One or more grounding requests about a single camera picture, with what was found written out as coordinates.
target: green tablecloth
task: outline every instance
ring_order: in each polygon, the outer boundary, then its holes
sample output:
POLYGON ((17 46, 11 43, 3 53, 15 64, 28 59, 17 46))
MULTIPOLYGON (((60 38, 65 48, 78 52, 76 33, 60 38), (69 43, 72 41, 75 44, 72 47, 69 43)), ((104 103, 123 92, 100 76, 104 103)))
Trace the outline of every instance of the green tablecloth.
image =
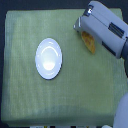
MULTIPOLYGON (((122 18, 120 9, 112 11, 122 18)), ((128 90, 123 60, 95 42, 92 55, 73 30, 84 10, 9 11, 5 25, 2 121, 10 126, 112 125, 128 90), (35 54, 45 38, 63 54, 53 80, 43 79, 35 54)))

